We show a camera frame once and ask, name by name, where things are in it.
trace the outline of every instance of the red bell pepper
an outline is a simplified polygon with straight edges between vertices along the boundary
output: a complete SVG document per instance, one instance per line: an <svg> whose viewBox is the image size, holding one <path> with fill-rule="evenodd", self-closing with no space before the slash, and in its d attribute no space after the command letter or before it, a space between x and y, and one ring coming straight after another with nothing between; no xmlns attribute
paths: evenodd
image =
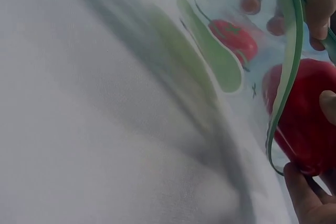
<svg viewBox="0 0 336 224"><path fill-rule="evenodd" d="M209 22L208 27L212 34L228 49L230 49L238 58L242 67L249 71L248 63L252 60L257 52L258 45L252 36L240 27L230 22L215 19L211 20L200 8L197 1L194 0L196 8Z"/></svg>
<svg viewBox="0 0 336 224"><path fill-rule="evenodd" d="M262 92L269 114L281 70L282 65L274 66L263 79ZM319 103L324 90L336 92L335 66L325 61L302 59L274 136L287 157L309 176L336 167L336 126L326 119Z"/></svg>

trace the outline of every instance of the hand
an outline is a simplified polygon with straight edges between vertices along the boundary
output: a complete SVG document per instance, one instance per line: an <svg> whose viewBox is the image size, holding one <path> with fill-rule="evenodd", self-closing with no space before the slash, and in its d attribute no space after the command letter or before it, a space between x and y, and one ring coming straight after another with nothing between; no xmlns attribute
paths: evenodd
<svg viewBox="0 0 336 224"><path fill-rule="evenodd" d="M328 121L336 125L336 94L323 91L320 95L320 106ZM336 223L336 169L320 176L332 196L312 178L304 177L293 163L287 164L283 171L300 224Z"/></svg>
<svg viewBox="0 0 336 224"><path fill-rule="evenodd" d="M260 11L260 2L261 0L241 0L241 6L246 13L256 14ZM315 50L324 50L319 41L326 38L328 26L336 28L336 16L333 15L335 10L336 0L307 0L306 20L310 31L310 43ZM277 8L267 28L270 33L279 36L284 34L283 24L282 13Z"/></svg>

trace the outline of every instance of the plastic bag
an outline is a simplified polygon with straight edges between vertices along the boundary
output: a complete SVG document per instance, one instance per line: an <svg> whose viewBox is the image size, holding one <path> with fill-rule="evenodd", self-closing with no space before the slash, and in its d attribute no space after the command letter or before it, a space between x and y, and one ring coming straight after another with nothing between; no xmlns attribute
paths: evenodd
<svg viewBox="0 0 336 224"><path fill-rule="evenodd" d="M212 101L219 107L225 106L223 101L229 104L241 128L250 128L272 166L281 173L283 156L272 157L272 149L277 149L272 147L272 139L295 76L295 59L301 55L300 0L262 0L255 15L242 11L242 0L151 0L146 6L159 36L171 41L166 42L168 48L174 48L173 41L181 41L174 31L187 38L195 48L194 54L206 66L204 75L209 76L215 88L217 96ZM268 31L275 12L284 17L282 36ZM273 66L280 66L283 71L279 85L272 89L274 97L269 109L264 96L269 89L265 75ZM200 90L203 95L209 94L204 87Z"/></svg>

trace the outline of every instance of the white surface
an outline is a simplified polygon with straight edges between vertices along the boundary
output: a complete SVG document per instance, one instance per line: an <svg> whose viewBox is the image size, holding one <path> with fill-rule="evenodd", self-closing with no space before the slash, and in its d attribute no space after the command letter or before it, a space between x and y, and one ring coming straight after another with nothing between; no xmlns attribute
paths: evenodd
<svg viewBox="0 0 336 224"><path fill-rule="evenodd" d="M235 223L238 192L201 136L81 0L0 3L1 223ZM238 134L257 223L287 223Z"/></svg>

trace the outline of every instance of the green leaf print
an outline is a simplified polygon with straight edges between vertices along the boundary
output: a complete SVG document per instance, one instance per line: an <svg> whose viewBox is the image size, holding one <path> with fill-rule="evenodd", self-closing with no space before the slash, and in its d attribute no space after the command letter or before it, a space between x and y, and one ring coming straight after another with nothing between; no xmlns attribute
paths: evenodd
<svg viewBox="0 0 336 224"><path fill-rule="evenodd" d="M221 89L226 93L237 91L242 86L243 70L236 56L213 37L187 0L177 0L177 6Z"/></svg>
<svg viewBox="0 0 336 224"><path fill-rule="evenodd" d="M190 42L170 20L168 15L155 5L149 8L151 22L167 50L180 67L201 87L205 98L212 103L217 99L205 65Z"/></svg>

